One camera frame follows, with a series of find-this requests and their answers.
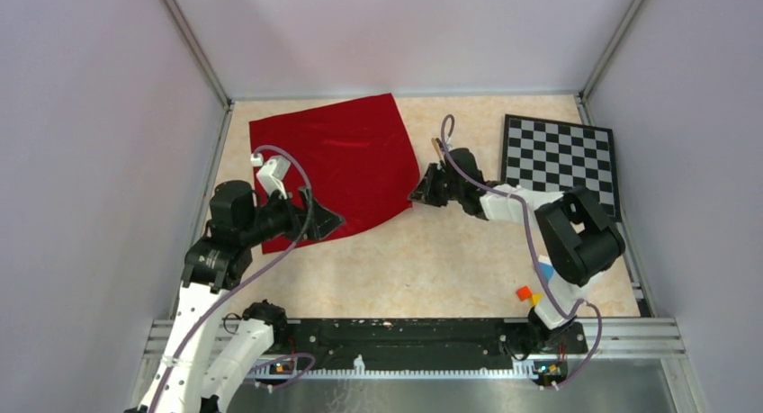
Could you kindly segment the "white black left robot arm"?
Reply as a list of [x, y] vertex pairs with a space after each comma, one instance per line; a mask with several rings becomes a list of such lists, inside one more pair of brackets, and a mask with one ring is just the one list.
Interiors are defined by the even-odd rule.
[[205, 233], [187, 251], [173, 326], [161, 363], [135, 412], [224, 412], [256, 361], [288, 342], [283, 308], [269, 301], [251, 304], [218, 355], [212, 353], [232, 296], [245, 285], [252, 249], [284, 237], [293, 245], [320, 241], [344, 225], [322, 206], [310, 188], [301, 204], [280, 192], [265, 203], [245, 181], [218, 185], [210, 200]]

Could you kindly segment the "red cloth napkin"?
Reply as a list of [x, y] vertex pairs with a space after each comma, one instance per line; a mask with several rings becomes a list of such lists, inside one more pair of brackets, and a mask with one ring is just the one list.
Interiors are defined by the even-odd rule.
[[279, 147], [303, 167], [320, 205], [343, 217], [329, 240], [376, 228], [411, 208], [421, 174], [392, 94], [254, 120], [251, 148]]

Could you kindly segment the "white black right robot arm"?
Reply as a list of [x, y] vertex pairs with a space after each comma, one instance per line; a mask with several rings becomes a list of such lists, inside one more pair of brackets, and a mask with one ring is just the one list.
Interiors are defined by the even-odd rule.
[[588, 188], [541, 192], [487, 181], [467, 148], [429, 164], [408, 198], [434, 207], [458, 202], [472, 217], [523, 227], [543, 288], [527, 328], [530, 345], [540, 352], [563, 341], [562, 326], [577, 316], [589, 285], [625, 252], [622, 234]]

